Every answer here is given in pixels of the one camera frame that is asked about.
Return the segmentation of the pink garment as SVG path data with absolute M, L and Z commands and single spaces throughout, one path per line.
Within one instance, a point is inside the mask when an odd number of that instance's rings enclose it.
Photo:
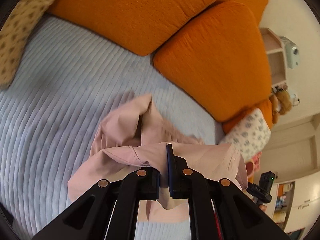
M 230 179 L 247 188 L 247 171 L 239 150 L 232 144 L 206 145 L 201 139 L 181 133 L 157 110 L 145 94 L 111 111 L 100 123 L 89 158 L 68 181 L 68 196 L 78 199 L 101 179 L 116 181 L 139 167 L 153 167 L 161 174 L 158 203 L 166 210 L 183 204 L 169 196 L 167 144 L 190 168 L 205 178 Z

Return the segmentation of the pink bear plush cushion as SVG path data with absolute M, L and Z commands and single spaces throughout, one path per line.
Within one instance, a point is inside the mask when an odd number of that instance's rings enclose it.
M 251 159 L 246 161 L 246 171 L 248 178 L 253 177 L 254 173 L 260 170 L 260 157 L 262 152 L 258 152 Z

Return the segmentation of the white blue floral pillow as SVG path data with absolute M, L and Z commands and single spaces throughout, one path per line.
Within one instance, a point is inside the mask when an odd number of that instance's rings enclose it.
M 219 144 L 234 144 L 240 151 L 244 161 L 248 161 L 261 152 L 271 137 L 263 113 L 256 108 L 241 119 L 219 142 Z

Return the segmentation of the brown plush toy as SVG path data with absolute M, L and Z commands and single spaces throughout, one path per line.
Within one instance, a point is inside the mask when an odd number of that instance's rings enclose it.
M 273 93 L 269 100 L 272 104 L 272 122 L 276 124 L 280 116 L 287 114 L 292 109 L 292 102 L 287 90 L 280 89 Z

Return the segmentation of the light blue quilted bedspread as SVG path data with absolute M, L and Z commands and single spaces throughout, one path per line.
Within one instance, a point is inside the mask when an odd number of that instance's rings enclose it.
M 216 122 L 151 64 L 82 27 L 40 20 L 12 85 L 1 91 L 1 204 L 21 239 L 31 239 L 69 204 L 67 183 L 89 157 L 99 122 L 135 96 L 151 94 L 185 135 L 217 144 Z

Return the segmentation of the white projector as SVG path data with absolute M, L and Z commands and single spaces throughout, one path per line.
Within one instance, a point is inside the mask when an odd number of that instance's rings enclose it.
M 280 39 L 284 44 L 287 67 L 290 69 L 298 67 L 300 63 L 298 46 L 285 36 L 281 36 Z

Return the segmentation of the white bedside shelf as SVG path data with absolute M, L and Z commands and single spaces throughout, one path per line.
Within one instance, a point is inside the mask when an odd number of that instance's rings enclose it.
M 260 28 L 272 77 L 272 86 L 286 83 L 286 55 L 281 38 L 269 28 Z

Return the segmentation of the large orange back cushion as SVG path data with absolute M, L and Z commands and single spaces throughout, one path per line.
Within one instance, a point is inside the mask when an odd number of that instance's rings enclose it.
M 48 12 L 140 56 L 151 54 L 212 4 L 233 1 L 260 21 L 268 0 L 55 0 Z

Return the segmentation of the beige spotted pillow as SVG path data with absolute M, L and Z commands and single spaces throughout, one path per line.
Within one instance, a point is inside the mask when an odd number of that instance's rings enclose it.
M 29 35 L 55 0 L 19 0 L 1 28 L 1 89 L 17 72 Z

